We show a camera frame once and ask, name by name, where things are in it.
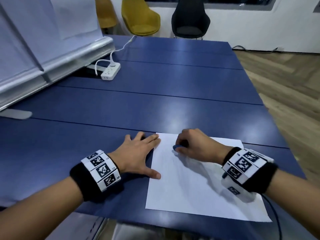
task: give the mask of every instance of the wooden floor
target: wooden floor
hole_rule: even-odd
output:
[[[320,56],[235,53],[306,177],[320,187]]]

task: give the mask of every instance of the hand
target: hand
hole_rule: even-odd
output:
[[[142,131],[138,132],[133,140],[130,139],[130,135],[126,135],[122,145],[114,152],[108,153],[108,156],[121,173],[145,174],[150,178],[160,179],[160,173],[146,166],[146,156],[160,143],[161,139],[158,138],[158,134],[141,140],[142,137],[144,137]]]
[[[232,149],[232,146],[211,139],[199,129],[183,129],[178,135],[176,145],[182,145],[184,141],[188,141],[188,147],[180,146],[175,151],[202,162],[222,165],[224,158]]]

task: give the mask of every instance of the blue eraser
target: blue eraser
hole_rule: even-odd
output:
[[[174,145],[172,148],[174,149],[174,151],[178,148],[181,147],[182,145]]]

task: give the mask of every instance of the black and white square code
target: black and white square code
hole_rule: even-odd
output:
[[[95,152],[95,153],[92,153],[90,156],[87,156],[87,158],[90,160],[91,158],[93,158],[93,157],[95,157],[97,155],[98,155],[98,153]]]
[[[100,167],[96,168],[97,173],[100,175],[100,177],[106,176],[108,173],[110,173],[110,168],[106,165],[106,163],[102,164]]]
[[[234,179],[238,179],[242,175],[242,173],[233,166],[228,169],[227,173]]]
[[[248,162],[244,157],[240,157],[240,159],[235,162],[235,165],[238,167],[238,169],[245,173],[252,164]]]
[[[243,154],[243,156],[253,163],[260,158],[256,154],[253,154],[251,152],[247,152],[247,153]]]
[[[235,196],[240,194],[240,192],[239,192],[238,190],[236,190],[236,189],[235,189],[234,187],[232,187],[232,186],[229,187],[228,190],[229,190],[231,193],[233,193]]]
[[[114,181],[116,180],[114,174],[111,174],[109,177],[106,177],[104,179],[104,182],[106,184],[106,186],[108,187],[110,184],[112,184]]]
[[[92,163],[92,165],[98,166],[99,164],[103,163],[104,160],[102,159],[101,156],[98,156],[98,157],[92,159],[90,162]]]

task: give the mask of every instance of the white power cord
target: white power cord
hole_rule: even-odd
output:
[[[96,64],[94,65],[94,71],[96,72],[96,76],[98,76],[98,72],[97,72],[97,64],[98,64],[98,62],[99,62],[99,61],[109,61],[111,67],[116,66],[116,63],[113,61],[113,58],[112,58],[113,52],[117,52],[117,51],[123,50],[123,49],[125,48],[125,46],[126,46],[127,44],[129,44],[129,43],[133,40],[134,36],[132,36],[131,39],[130,39],[128,42],[126,42],[126,44],[125,44],[121,49],[117,49],[117,50],[112,51],[112,52],[110,53],[110,60],[101,59],[101,60],[97,60],[97,61],[96,61]]]

